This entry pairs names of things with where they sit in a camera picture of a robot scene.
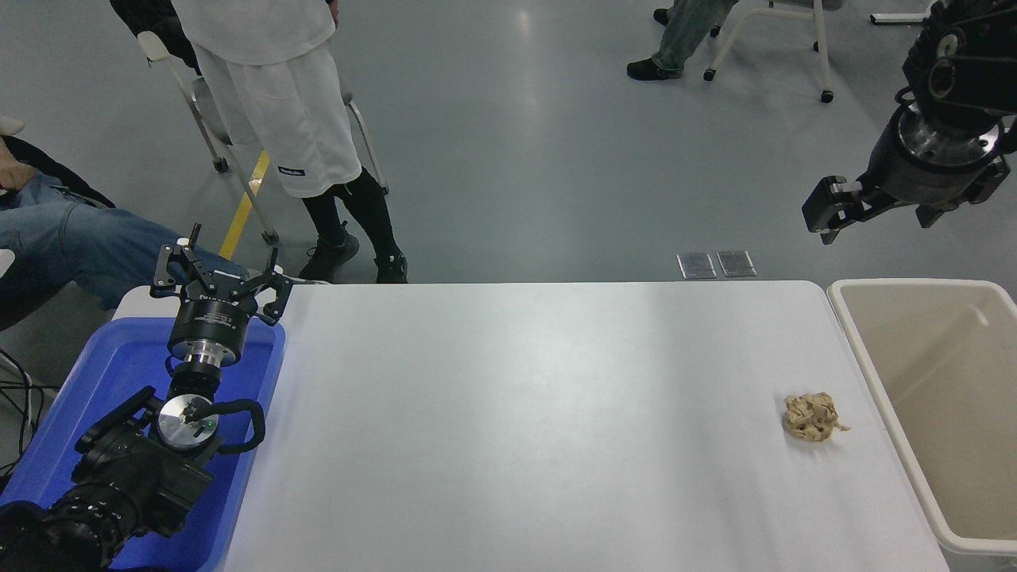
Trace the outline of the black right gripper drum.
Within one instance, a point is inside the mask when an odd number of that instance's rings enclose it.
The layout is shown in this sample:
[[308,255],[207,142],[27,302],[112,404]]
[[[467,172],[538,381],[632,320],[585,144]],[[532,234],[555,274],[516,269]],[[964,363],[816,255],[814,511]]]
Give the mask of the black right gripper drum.
[[952,211],[962,203],[991,198],[1006,177],[996,148],[998,131],[969,140],[919,137],[909,145],[885,131],[862,174],[862,203],[878,209],[918,205],[924,211]]

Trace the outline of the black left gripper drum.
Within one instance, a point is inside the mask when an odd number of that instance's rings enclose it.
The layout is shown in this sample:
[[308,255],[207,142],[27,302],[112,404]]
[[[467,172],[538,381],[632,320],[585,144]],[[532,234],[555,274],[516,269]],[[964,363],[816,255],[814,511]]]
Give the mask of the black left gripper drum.
[[253,297],[226,301],[182,292],[180,298],[180,308],[168,337],[168,350],[183,352],[186,343],[204,340],[231,352],[242,351],[249,320],[257,314],[257,301]]

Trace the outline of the person's hand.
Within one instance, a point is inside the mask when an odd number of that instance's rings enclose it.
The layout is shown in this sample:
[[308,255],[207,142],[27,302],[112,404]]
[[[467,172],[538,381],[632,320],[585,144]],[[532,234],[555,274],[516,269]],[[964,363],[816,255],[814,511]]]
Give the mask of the person's hand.
[[4,192],[19,192],[36,176],[36,169],[10,155],[1,157],[1,188]]

